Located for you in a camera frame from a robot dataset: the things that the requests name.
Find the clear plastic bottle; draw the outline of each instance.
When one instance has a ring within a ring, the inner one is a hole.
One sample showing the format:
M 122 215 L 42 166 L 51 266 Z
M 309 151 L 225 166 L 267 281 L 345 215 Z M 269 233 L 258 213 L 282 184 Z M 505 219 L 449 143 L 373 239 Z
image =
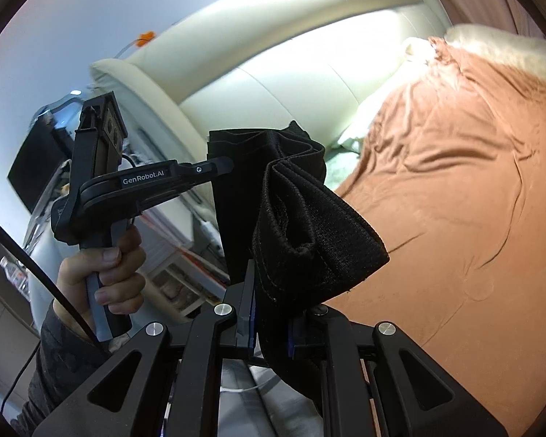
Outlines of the clear plastic bottle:
M 18 291 L 30 300 L 28 293 L 28 276 L 22 271 L 20 266 L 10 261 L 6 256 L 0 260 L 0 266 L 6 273 L 6 278 L 18 289 Z

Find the fingernail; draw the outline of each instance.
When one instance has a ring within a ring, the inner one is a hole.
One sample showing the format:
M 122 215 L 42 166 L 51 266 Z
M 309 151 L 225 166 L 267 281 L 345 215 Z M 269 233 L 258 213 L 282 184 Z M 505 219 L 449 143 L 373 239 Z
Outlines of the fingernail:
M 105 305 L 109 302 L 109 296 L 107 292 L 99 290 L 95 292 L 95 300 L 97 301 L 97 304 Z
M 119 248 L 108 248 L 103 251 L 104 261 L 115 261 L 119 256 Z

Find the metal bolt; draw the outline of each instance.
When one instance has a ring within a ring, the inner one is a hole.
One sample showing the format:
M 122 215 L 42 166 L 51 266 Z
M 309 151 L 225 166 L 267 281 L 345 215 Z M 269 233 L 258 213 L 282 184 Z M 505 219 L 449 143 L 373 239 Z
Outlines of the metal bolt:
M 310 311 L 313 315 L 326 315 L 328 313 L 328 306 L 325 304 L 318 304 L 313 306 Z
M 146 333 L 148 335 L 151 335 L 152 337 L 155 337 L 156 335 L 160 335 L 163 332 L 163 325 L 159 322 L 153 322 L 148 324 L 146 327 Z
M 382 335 L 393 335 L 394 332 L 396 332 L 396 327 L 394 324 L 391 324 L 390 322 L 382 322 L 379 325 L 379 332 Z
M 214 313 L 216 315 L 228 315 L 233 311 L 233 308 L 228 304 L 218 304 L 214 306 Z

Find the camouflage sleeve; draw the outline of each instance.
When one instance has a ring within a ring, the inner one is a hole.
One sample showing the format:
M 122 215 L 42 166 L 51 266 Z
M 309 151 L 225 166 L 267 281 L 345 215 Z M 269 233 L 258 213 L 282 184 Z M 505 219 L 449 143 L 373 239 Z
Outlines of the camouflage sleeve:
M 51 305 L 41 328 L 41 346 L 28 386 L 28 401 L 11 422 L 15 431 L 21 437 L 30 437 L 42 420 L 104 361 L 90 342 L 62 324 Z

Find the label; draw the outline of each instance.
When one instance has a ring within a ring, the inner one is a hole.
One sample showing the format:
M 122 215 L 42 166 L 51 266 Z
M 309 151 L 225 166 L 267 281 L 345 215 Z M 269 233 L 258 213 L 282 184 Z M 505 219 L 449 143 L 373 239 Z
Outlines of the label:
M 152 172 L 141 172 L 139 174 L 132 174 L 122 178 L 122 187 L 130 187 L 136 184 L 142 184 L 144 182 L 156 181 L 160 178 L 168 177 L 170 174 L 167 169 L 154 170 Z

